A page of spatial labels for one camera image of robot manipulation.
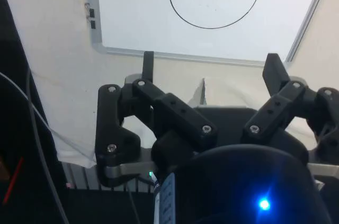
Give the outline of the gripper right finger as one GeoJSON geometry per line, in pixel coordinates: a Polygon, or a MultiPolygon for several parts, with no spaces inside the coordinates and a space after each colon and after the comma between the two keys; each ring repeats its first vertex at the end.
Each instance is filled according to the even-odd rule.
{"type": "Polygon", "coordinates": [[[323,87],[313,91],[302,81],[291,79],[276,53],[267,55],[262,76],[270,98],[244,126],[242,142],[268,145],[298,117],[307,121],[316,137],[318,159],[337,165],[338,90],[323,87]]]}

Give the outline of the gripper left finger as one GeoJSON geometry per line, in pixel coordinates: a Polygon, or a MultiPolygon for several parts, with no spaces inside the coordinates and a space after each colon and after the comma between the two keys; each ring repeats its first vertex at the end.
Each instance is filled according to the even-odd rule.
{"type": "Polygon", "coordinates": [[[216,144],[216,126],[159,89],[153,69],[154,53],[146,51],[140,75],[126,79],[123,86],[108,84],[98,90],[95,157],[104,186],[119,186],[150,171],[164,178],[171,168],[216,144]],[[131,116],[153,132],[156,140],[150,149],[142,149],[141,138],[123,126],[131,116]]]}

